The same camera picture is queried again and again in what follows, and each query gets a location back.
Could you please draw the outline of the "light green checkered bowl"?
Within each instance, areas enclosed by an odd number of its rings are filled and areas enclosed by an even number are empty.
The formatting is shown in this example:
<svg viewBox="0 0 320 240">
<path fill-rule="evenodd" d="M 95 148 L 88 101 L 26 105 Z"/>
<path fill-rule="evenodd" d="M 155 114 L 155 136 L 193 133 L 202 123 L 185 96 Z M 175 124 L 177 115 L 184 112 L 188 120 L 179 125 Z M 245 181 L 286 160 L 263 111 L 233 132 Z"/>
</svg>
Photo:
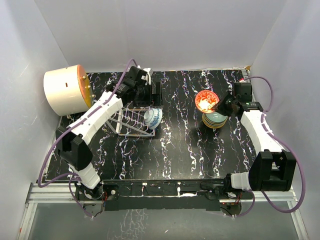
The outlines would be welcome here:
<svg viewBox="0 0 320 240">
<path fill-rule="evenodd" d="M 204 118 L 209 119 L 211 121 L 215 121 L 215 122 L 222 122 L 225 119 L 227 119 L 228 117 L 225 115 L 221 115 L 217 112 L 212 112 L 212 113 L 203 113 L 202 115 Z"/>
</svg>

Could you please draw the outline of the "blue rose pattern bowl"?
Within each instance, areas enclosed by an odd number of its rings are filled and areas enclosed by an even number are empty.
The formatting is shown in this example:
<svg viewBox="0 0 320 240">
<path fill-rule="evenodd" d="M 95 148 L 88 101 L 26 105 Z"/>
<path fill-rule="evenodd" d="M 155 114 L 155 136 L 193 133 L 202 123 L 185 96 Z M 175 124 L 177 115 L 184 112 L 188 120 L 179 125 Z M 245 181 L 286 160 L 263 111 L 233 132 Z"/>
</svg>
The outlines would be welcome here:
<svg viewBox="0 0 320 240">
<path fill-rule="evenodd" d="M 161 108 L 151 108 L 144 113 L 144 124 L 150 129 L 154 130 L 161 123 L 163 111 Z"/>
</svg>

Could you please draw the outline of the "green sprig pattern bowl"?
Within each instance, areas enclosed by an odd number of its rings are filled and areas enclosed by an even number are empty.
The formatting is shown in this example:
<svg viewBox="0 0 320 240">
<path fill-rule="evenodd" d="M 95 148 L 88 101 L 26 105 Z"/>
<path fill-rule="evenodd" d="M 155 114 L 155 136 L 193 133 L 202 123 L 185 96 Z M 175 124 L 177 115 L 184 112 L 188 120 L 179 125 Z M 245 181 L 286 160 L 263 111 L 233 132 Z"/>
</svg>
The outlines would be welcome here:
<svg viewBox="0 0 320 240">
<path fill-rule="evenodd" d="M 205 122 L 212 122 L 212 123 L 222 123 L 222 122 L 226 122 L 227 120 L 225 119 L 224 121 L 212 121 L 210 119 L 207 119 L 207 118 L 203 118 L 202 121 L 205 121 Z"/>
</svg>

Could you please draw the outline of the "red flower striped bowl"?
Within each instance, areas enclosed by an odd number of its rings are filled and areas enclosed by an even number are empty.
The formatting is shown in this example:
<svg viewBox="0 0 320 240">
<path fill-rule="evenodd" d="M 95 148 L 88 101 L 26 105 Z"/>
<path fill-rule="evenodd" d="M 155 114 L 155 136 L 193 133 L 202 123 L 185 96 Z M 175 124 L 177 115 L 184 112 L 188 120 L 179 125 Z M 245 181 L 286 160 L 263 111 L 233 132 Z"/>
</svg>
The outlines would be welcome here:
<svg viewBox="0 0 320 240">
<path fill-rule="evenodd" d="M 205 114 L 213 113 L 216 110 L 216 105 L 220 101 L 219 97 L 210 90 L 202 90 L 195 97 L 196 108 Z"/>
</svg>

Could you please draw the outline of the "orange leaf pattern bowl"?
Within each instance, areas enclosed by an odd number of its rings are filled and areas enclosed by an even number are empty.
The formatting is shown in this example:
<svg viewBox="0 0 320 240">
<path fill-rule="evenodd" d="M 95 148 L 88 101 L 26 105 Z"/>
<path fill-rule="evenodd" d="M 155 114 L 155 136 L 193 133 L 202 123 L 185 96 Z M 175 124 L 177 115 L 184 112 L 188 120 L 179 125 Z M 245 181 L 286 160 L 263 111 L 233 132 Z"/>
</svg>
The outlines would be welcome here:
<svg viewBox="0 0 320 240">
<path fill-rule="evenodd" d="M 206 122 L 204 122 L 204 125 L 205 126 L 224 126 L 225 124 L 223 123 L 223 124 L 220 124 L 220 125 L 210 125 L 210 124 L 207 124 Z"/>
</svg>

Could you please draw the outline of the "white wire dish rack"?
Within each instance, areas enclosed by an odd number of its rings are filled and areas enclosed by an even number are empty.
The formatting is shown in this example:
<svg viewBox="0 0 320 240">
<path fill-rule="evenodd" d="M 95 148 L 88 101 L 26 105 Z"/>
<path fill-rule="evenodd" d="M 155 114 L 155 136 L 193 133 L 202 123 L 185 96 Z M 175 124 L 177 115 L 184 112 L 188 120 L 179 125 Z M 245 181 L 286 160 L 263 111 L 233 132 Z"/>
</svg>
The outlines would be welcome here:
<svg viewBox="0 0 320 240">
<path fill-rule="evenodd" d="M 113 133 L 124 137 L 154 137 L 156 128 L 151 130 L 144 123 L 144 114 L 150 109 L 161 107 L 134 107 L 130 104 L 116 112 L 106 124 Z"/>
</svg>

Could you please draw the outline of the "yellow sun pattern bowl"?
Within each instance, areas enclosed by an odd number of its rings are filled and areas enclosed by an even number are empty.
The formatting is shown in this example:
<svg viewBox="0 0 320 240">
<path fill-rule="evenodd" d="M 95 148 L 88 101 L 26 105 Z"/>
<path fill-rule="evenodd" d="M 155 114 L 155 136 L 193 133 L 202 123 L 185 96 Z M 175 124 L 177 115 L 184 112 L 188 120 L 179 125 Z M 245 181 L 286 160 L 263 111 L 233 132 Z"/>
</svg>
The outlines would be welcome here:
<svg viewBox="0 0 320 240">
<path fill-rule="evenodd" d="M 222 128 L 223 126 L 208 126 L 208 125 L 206 125 L 206 127 L 209 128 L 209 129 L 216 130 L 216 129 Z"/>
</svg>

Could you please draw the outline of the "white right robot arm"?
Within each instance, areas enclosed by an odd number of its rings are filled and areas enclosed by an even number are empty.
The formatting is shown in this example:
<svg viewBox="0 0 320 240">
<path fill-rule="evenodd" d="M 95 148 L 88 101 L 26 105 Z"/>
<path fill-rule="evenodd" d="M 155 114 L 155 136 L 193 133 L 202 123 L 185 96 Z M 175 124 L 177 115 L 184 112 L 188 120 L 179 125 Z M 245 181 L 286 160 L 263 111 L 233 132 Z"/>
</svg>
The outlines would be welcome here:
<svg viewBox="0 0 320 240">
<path fill-rule="evenodd" d="M 291 188 L 296 158 L 271 137 L 263 122 L 264 112 L 259 102 L 253 101 L 252 85 L 237 82 L 214 106 L 221 115 L 235 115 L 246 129 L 256 157 L 248 172 L 230 173 L 223 185 L 223 194 L 233 199 L 243 191 L 286 192 Z"/>
</svg>

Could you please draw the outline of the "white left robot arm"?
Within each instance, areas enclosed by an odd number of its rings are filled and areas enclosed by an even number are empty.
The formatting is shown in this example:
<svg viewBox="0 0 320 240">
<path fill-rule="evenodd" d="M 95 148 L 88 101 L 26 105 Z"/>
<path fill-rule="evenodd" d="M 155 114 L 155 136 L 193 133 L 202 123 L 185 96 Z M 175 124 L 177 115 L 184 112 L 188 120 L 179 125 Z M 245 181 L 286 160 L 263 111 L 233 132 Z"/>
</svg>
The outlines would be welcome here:
<svg viewBox="0 0 320 240">
<path fill-rule="evenodd" d="M 71 167 L 86 189 L 86 194 L 93 200 L 103 195 L 104 188 L 92 164 L 93 154 L 89 144 L 98 130 L 123 107 L 129 104 L 138 108 L 162 105 L 161 83 L 155 84 L 156 92 L 153 92 L 152 74 L 151 68 L 131 66 L 119 79 L 107 84 L 97 102 L 77 121 L 56 131 L 55 150 Z"/>
</svg>

